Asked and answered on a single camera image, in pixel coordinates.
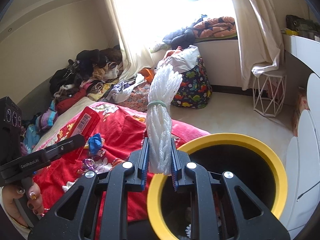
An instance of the human hand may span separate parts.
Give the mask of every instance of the human hand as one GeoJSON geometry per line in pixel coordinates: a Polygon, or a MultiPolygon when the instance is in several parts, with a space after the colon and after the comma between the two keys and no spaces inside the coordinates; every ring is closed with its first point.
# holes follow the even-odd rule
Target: human hand
{"type": "MultiPolygon", "coordinates": [[[[9,184],[4,186],[4,188],[2,189],[2,200],[7,213],[19,224],[27,227],[27,223],[24,221],[14,202],[14,199],[21,198],[24,193],[24,189],[21,189],[17,185],[9,184]]],[[[30,198],[28,200],[28,207],[32,209],[35,215],[42,214],[44,212],[44,207],[39,186],[36,183],[33,183],[26,194],[28,194],[30,198]]]]}

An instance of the floor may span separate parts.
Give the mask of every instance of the floor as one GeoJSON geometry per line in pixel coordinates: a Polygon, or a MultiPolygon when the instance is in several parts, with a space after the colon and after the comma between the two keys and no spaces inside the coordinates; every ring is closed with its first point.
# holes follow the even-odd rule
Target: floor
{"type": "Polygon", "coordinates": [[[213,93],[203,109],[170,107],[172,119],[209,133],[241,133],[264,142],[279,156],[284,166],[287,147],[293,136],[292,114],[293,107],[284,105],[276,118],[266,118],[253,110],[252,97],[226,93],[213,93]]]}

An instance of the white barcode label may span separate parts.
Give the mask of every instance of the white barcode label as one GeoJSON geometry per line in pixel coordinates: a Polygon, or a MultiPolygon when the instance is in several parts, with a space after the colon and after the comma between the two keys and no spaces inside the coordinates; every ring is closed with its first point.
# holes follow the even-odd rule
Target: white barcode label
{"type": "Polygon", "coordinates": [[[82,134],[84,128],[87,126],[90,119],[91,116],[89,114],[84,114],[84,116],[81,118],[79,124],[77,125],[71,136],[74,136],[76,134],[82,134]]]}

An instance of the beige curtain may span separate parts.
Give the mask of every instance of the beige curtain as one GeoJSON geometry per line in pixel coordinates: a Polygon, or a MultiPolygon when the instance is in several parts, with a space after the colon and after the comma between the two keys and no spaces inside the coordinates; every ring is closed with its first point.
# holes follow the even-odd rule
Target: beige curtain
{"type": "Polygon", "coordinates": [[[120,81],[134,77],[141,69],[154,65],[138,23],[145,17],[143,10],[135,10],[139,0],[105,0],[115,32],[118,33],[124,71],[120,81]]]}
{"type": "Polygon", "coordinates": [[[249,88],[251,73],[277,70],[284,46],[272,0],[232,0],[239,38],[242,89],[249,88]]]}

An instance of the yellow rim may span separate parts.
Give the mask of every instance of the yellow rim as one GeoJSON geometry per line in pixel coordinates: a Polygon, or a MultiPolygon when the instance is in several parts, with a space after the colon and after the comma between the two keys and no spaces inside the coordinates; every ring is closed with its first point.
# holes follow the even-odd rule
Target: yellow rim
{"type": "MultiPolygon", "coordinates": [[[[279,219],[287,200],[287,175],[279,157],[263,142],[247,135],[237,133],[216,133],[194,139],[178,150],[189,155],[197,150],[220,144],[238,145],[248,148],[259,154],[269,165],[276,183],[276,196],[271,212],[279,219]]],[[[177,240],[171,233],[161,212],[161,194],[166,176],[156,174],[153,176],[147,196],[147,210],[151,226],[161,240],[177,240]]]]}

